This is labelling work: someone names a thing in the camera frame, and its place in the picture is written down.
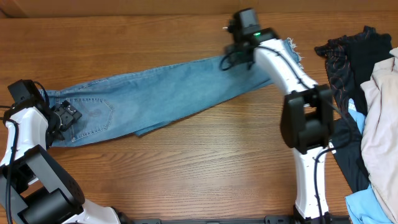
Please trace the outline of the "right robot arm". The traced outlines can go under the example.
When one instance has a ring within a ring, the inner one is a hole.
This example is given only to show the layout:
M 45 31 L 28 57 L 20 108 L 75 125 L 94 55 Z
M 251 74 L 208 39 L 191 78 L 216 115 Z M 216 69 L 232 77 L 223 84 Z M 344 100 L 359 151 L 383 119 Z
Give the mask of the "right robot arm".
M 280 132 L 294 155 L 297 196 L 292 216 L 267 217 L 265 223 L 331 223 L 324 165 L 334 130 L 330 88 L 299 67 L 276 32 L 261 27 L 253 8 L 234 13 L 225 29 L 233 36 L 225 56 L 228 67 L 256 65 L 284 95 Z

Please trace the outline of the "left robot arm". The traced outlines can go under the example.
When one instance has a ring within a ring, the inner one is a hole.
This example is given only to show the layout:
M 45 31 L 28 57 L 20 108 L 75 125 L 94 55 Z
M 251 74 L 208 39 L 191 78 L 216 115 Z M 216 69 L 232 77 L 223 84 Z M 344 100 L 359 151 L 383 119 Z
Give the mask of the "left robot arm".
M 1 117 L 8 130 L 1 160 L 1 205 L 8 222 L 132 223 L 125 213 L 85 198 L 76 180 L 47 152 L 81 113 L 67 101 L 50 106 L 39 82 L 19 80 L 8 90 L 14 103 Z

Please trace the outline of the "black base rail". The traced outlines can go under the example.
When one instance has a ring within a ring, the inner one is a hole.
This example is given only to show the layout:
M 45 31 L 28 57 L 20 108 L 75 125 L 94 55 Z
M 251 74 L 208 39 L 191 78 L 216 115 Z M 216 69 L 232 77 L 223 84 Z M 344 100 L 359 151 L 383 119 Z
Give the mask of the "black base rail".
M 161 220 L 158 218 L 133 220 L 132 224 L 296 224 L 296 223 L 346 223 L 350 224 L 349 216 L 326 215 L 326 220 L 320 218 L 300 220 L 294 215 L 266 215 L 264 218 L 222 218 L 197 220 Z

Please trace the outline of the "light blue shirt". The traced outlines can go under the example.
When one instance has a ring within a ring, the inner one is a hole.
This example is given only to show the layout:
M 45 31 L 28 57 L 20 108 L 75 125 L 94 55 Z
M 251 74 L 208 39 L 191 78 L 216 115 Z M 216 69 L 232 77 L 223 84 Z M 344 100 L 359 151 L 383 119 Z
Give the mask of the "light blue shirt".
M 359 133 L 362 136 L 364 131 L 365 115 L 357 111 L 352 98 L 348 102 L 348 112 L 356 122 Z M 353 223 L 356 224 L 392 224 L 384 213 L 376 195 L 368 185 L 367 189 L 360 190 L 345 197 L 346 206 Z

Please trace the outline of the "black patterned garment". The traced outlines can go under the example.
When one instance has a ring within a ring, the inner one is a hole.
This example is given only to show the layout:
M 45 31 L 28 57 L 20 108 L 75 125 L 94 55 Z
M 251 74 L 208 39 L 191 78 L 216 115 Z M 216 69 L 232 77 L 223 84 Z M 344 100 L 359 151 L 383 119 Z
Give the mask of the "black patterned garment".
M 368 105 L 361 84 L 370 80 L 374 65 L 392 55 L 392 37 L 378 34 L 376 29 L 364 26 L 362 32 L 337 39 L 315 47 L 315 53 L 325 58 L 325 68 L 330 87 L 338 108 L 348 111 L 348 102 L 363 115 L 368 114 Z

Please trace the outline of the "light blue denim jeans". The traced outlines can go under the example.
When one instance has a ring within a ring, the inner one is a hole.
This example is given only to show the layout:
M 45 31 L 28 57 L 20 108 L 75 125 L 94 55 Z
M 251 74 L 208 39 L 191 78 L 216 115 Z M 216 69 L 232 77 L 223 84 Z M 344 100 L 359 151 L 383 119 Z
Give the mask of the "light blue denim jeans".
M 272 83 L 267 72 L 244 64 L 227 71 L 221 57 L 156 67 L 41 91 L 51 106 L 68 101 L 82 117 L 54 146 L 77 147 L 149 133 L 186 116 Z

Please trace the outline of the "dark navy garment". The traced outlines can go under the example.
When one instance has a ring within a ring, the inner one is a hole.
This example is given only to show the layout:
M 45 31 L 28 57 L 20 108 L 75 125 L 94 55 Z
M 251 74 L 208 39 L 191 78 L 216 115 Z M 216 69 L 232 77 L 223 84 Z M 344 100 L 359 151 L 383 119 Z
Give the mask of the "dark navy garment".
M 340 146 L 345 143 L 349 139 L 350 134 L 352 134 L 352 141 L 342 149 L 338 149 L 333 156 L 350 189 L 355 193 L 368 188 L 369 174 L 361 155 L 362 134 L 359 132 L 356 122 L 350 115 L 347 120 L 348 123 L 342 118 L 334 122 L 335 130 L 331 135 L 330 142 L 333 146 Z

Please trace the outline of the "pale pink garment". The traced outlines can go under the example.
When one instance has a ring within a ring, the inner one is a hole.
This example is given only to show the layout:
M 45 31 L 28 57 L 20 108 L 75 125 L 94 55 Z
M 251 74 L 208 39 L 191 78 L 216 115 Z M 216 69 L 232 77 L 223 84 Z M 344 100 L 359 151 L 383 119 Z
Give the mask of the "pale pink garment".
M 361 155 L 382 209 L 397 223 L 397 49 L 389 53 L 361 84 L 368 104 Z

